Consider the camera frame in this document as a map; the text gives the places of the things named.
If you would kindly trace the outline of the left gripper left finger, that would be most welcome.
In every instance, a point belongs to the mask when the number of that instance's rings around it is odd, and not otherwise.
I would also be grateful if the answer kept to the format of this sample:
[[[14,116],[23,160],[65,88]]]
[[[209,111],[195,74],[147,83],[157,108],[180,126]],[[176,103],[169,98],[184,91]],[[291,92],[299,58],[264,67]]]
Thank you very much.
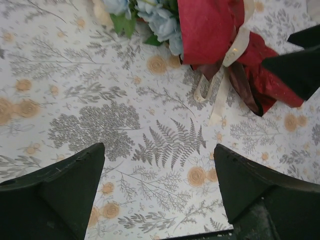
[[[92,146],[0,184],[2,240],[83,240],[105,163]]]

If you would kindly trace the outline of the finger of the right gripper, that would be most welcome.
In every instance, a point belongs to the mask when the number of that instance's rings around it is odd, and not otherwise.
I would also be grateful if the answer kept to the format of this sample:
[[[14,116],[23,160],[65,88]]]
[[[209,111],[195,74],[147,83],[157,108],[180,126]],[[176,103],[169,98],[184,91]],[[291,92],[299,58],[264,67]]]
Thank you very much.
[[[320,87],[320,48],[265,58],[262,66],[307,101]]]
[[[295,32],[288,37],[289,43],[302,48],[312,48],[320,45],[320,25]]]

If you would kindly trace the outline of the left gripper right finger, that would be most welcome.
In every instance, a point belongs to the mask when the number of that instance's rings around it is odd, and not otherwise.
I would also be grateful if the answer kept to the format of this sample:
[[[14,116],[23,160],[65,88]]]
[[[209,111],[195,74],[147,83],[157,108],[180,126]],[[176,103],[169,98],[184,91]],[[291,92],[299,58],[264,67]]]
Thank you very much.
[[[214,149],[223,206],[237,240],[318,240],[320,186]]]

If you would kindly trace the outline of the cream ribbon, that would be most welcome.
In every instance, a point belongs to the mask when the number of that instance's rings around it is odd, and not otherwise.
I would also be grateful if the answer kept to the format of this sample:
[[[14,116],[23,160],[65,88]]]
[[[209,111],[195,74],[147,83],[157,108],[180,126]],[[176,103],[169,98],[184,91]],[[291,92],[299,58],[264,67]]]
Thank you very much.
[[[217,91],[217,95],[215,98],[215,102],[213,104],[213,108],[209,117],[208,126],[216,125],[219,120],[222,118],[225,103],[228,97],[229,89],[230,89],[230,80],[229,80],[229,71],[227,70],[239,57],[245,52],[250,42],[250,30],[246,28],[247,22],[253,16],[255,7],[253,0],[244,0],[244,22],[239,27],[239,31],[235,36],[235,40],[232,43],[229,50],[226,52],[225,57],[222,62],[221,69],[223,71],[223,77],[221,78],[221,82],[219,85],[219,89]]]

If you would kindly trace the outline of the red wrapping paper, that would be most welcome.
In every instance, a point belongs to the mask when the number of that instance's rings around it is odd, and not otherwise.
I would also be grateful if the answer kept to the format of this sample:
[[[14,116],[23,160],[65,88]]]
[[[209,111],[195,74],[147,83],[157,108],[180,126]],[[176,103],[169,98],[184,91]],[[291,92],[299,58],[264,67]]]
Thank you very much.
[[[252,0],[179,0],[183,63],[210,81],[221,67],[246,106],[263,116],[277,101],[291,108],[304,100],[262,65],[278,54],[246,29],[255,11]]]

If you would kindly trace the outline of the artificial flower bunch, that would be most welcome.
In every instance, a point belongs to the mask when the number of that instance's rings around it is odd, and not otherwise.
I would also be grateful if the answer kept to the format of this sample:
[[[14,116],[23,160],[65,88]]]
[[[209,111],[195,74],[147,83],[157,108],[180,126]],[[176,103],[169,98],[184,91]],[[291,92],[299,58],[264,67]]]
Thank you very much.
[[[183,41],[176,0],[94,0],[93,13],[103,26],[131,38],[137,22],[146,23],[152,34],[145,44],[167,43],[174,56],[183,57]]]

